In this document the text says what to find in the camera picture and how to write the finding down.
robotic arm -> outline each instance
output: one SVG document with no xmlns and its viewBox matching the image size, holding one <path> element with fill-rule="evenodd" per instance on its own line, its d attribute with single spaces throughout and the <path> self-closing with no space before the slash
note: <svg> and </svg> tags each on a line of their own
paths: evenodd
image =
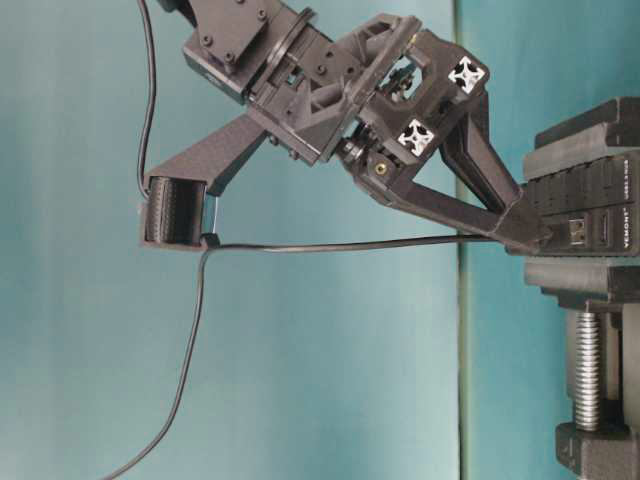
<svg viewBox="0 0 640 480">
<path fill-rule="evenodd" d="M 334 155 L 379 203 L 536 254 L 551 232 L 489 141 L 489 69 L 415 17 L 332 41 L 280 0 L 159 0 L 194 27 L 187 63 L 247 112 L 148 172 L 142 243 L 200 250 L 208 200 L 265 139 L 308 165 Z M 484 205 L 414 182 L 440 150 Z"/>
</svg>

usb port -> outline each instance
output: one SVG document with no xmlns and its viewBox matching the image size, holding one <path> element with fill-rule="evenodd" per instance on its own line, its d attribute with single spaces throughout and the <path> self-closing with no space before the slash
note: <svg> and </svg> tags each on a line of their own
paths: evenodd
<svg viewBox="0 0 640 480">
<path fill-rule="evenodd" d="M 599 217 L 598 222 L 598 243 L 602 246 L 609 246 L 609 211 L 607 210 Z"/>
<path fill-rule="evenodd" d="M 569 220 L 569 233 L 571 235 L 571 245 L 582 246 L 586 243 L 585 221 L 583 218 Z"/>
</svg>

teal wall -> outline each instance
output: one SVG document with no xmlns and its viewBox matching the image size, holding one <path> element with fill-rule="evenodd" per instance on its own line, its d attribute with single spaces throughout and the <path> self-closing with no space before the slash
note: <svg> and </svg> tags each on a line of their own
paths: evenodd
<svg viewBox="0 0 640 480">
<path fill-rule="evenodd" d="M 534 135 L 640 95 L 637 0 L 458 0 L 458 40 L 491 67 L 492 139 L 512 173 Z M 464 463 L 469 480 L 574 478 L 555 461 L 571 419 L 563 312 L 500 247 L 465 249 Z"/>
<path fill-rule="evenodd" d="M 152 3 L 155 164 L 240 110 L 186 67 L 189 28 Z M 333 36 L 379 11 L 452 36 L 448 0 L 308 3 Z M 197 259 L 137 246 L 135 2 L 5 2 L 0 45 L 0 478 L 97 478 L 164 421 Z M 425 178 L 454 189 L 442 168 Z M 225 241 L 446 231 L 378 206 L 336 162 L 308 169 L 270 146 L 221 215 Z M 214 258 L 182 410 L 127 478 L 457 478 L 456 268 L 450 246 Z"/>
</svg>

black cable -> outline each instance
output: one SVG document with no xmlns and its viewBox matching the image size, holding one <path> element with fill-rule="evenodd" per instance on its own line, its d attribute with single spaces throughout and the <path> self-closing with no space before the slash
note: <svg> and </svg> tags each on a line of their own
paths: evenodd
<svg viewBox="0 0 640 480">
<path fill-rule="evenodd" d="M 158 87 L 157 67 L 156 67 L 156 47 L 153 40 L 153 29 L 151 28 L 151 17 L 145 0 L 137 0 L 142 16 L 142 26 L 144 27 L 144 40 L 147 50 L 147 68 L 149 78 L 149 97 L 147 100 L 147 111 L 144 117 L 144 125 L 140 134 L 140 145 L 138 147 L 138 190 L 145 200 L 149 199 L 149 192 L 144 188 L 144 170 L 147 163 L 147 150 L 149 148 L 149 136 L 153 115 L 156 110 L 156 96 Z"/>
<path fill-rule="evenodd" d="M 182 394 L 184 393 L 184 387 L 187 383 L 187 376 L 189 374 L 189 367 L 191 366 L 191 357 L 193 356 L 193 349 L 196 343 L 196 337 L 198 335 L 198 328 L 200 327 L 200 319 L 202 317 L 203 295 L 204 295 L 204 273 L 207 261 L 213 253 L 221 251 L 249 251 L 249 252 L 264 252 L 264 253 L 278 253 L 278 254 L 295 254 L 295 253 L 336 253 L 336 252 L 361 252 L 368 250 L 387 250 L 391 248 L 406 248 L 415 247 L 421 245 L 440 245 L 445 243 L 479 243 L 479 242 L 491 242 L 491 239 L 481 237 L 478 235 L 457 235 L 457 236 L 444 236 L 444 237 L 422 237 L 422 238 L 407 238 L 400 240 L 388 240 L 380 242 L 365 242 L 365 243 L 344 243 L 344 244 L 321 244 L 321 245 L 255 245 L 255 244 L 228 244 L 218 245 L 206 250 L 200 257 L 200 263 L 198 264 L 197 274 L 197 287 L 196 287 L 196 305 L 193 314 L 193 324 L 191 326 L 191 334 L 187 342 L 187 350 L 182 362 L 182 369 L 180 371 L 180 379 L 178 381 L 178 389 L 169 411 L 169 416 L 164 425 L 158 432 L 158 434 L 144 447 L 140 453 L 133 457 L 127 464 L 123 465 L 113 473 L 103 477 L 102 480 L 114 480 L 123 473 L 127 472 L 134 466 L 136 466 L 142 459 L 144 459 L 164 438 L 164 436 L 171 428 L 173 421 L 178 413 L 180 402 L 182 401 Z"/>
</svg>

threaded rod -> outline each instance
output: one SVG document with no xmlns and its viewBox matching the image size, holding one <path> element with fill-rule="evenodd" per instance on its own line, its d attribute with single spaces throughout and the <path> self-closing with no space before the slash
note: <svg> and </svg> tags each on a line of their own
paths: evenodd
<svg viewBox="0 0 640 480">
<path fill-rule="evenodd" d="M 600 323 L 595 313 L 582 312 L 576 327 L 576 428 L 600 427 Z"/>
</svg>

